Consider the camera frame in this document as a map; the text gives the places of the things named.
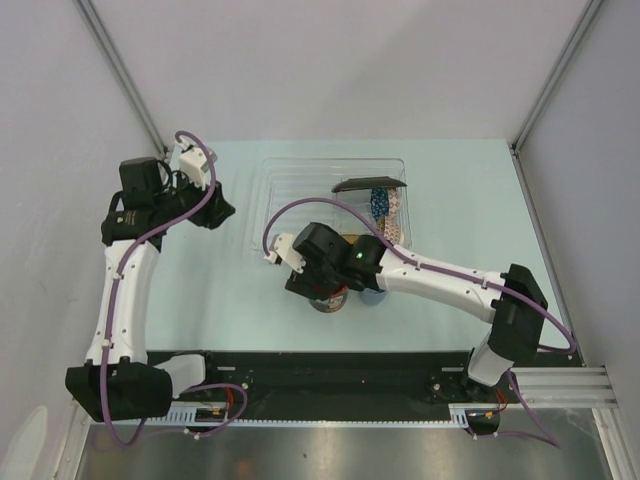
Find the can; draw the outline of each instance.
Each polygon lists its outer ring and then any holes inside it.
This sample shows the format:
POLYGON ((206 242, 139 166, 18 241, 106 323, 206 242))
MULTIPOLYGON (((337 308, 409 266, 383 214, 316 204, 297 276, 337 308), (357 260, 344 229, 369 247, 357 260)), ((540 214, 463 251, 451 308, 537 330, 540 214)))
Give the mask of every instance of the can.
POLYGON ((349 289, 343 285, 339 290, 331 294, 327 300, 309 300, 313 308, 322 313, 333 313, 340 310, 347 303, 349 289))

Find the white wall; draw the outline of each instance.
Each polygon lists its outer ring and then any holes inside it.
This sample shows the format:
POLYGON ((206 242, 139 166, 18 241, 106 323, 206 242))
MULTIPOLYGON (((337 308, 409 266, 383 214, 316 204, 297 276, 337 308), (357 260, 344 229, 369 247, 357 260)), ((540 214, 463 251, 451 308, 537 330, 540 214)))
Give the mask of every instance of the white wall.
POLYGON ((580 343, 640 446, 640 3, 608 2, 523 152, 580 343))
POLYGON ((513 138, 586 0, 96 0, 165 141, 513 138))
POLYGON ((0 62, 0 464, 44 405, 43 478, 95 328, 118 163, 153 151, 73 2, 3 2, 0 62))

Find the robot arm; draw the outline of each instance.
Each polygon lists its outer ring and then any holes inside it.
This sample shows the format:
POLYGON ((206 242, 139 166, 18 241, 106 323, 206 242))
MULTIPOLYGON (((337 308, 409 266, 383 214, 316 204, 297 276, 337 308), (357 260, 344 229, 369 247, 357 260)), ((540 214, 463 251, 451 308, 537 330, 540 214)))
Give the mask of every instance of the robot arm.
POLYGON ((404 262, 374 236, 362 235, 349 244, 330 227, 309 224, 297 237, 274 239, 272 263, 282 262, 293 272, 285 288, 311 300, 326 300, 344 285, 352 290, 370 288, 405 292, 460 308, 492 325, 472 351, 465 367, 464 387, 472 398, 488 394, 515 362, 531 360, 538 348, 544 318, 521 301, 486 287, 487 282, 526 295, 543 308, 547 302, 531 272, 512 265, 509 272, 482 272, 449 265, 396 246, 405 256, 446 270, 482 278, 482 283, 417 268, 404 262))
MULTIPOLYGON (((125 252, 143 234, 178 218, 203 199, 207 187, 203 157, 199 149, 184 146, 180 170, 175 172, 153 158, 128 160, 120 165, 122 191, 114 195, 102 223, 106 265, 98 324, 84 365, 69 368, 65 379, 69 392, 96 421, 103 420, 99 374, 106 347, 107 392, 113 420, 164 416, 174 397, 204 380, 201 355, 181 355, 155 367, 147 365, 145 322, 149 289, 165 232, 139 245, 128 258, 118 277, 110 342, 105 340, 112 284, 125 252), (166 173, 164 181, 160 168, 166 173), (123 208, 118 210, 120 202, 123 208)), ((213 196, 189 220, 213 230, 233 213, 235 209, 224 200, 222 186, 216 183, 213 196)))

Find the metal floor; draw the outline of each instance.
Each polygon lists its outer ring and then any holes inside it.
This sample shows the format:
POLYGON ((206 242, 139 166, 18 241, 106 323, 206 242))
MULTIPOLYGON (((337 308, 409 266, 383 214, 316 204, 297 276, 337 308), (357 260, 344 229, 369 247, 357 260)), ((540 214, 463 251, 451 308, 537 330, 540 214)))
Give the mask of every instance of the metal floor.
MULTIPOLYGON (((474 442, 461 430, 238 427, 197 442, 180 433, 154 435, 121 451, 110 447, 104 427, 96 425, 77 479, 612 478, 591 410, 539 414, 562 450, 513 438, 474 442)), ((534 431, 519 410, 504 416, 502 429, 534 431)), ((131 433, 122 430, 123 436, 131 433)))

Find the clear plastic tray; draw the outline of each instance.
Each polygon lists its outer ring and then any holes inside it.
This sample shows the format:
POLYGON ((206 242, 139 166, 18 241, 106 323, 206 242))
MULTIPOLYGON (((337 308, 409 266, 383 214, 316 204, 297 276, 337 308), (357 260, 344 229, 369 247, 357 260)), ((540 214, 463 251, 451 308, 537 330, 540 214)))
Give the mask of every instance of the clear plastic tray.
MULTIPOLYGON (((371 190, 332 193, 338 183, 350 178, 389 176, 408 184, 404 162, 392 158, 267 158, 262 162, 254 182, 258 188, 251 246, 262 250, 262 235, 269 219, 282 207, 307 197, 334 198, 354 206, 375 224, 371 214, 371 190)), ((401 208, 398 223, 402 230, 402 246, 411 246, 411 228, 406 188, 398 189, 401 208)), ((273 225, 268 244, 279 233, 297 234, 309 222, 329 225, 341 234, 369 233, 349 212, 331 205, 300 205, 285 213, 273 225)))

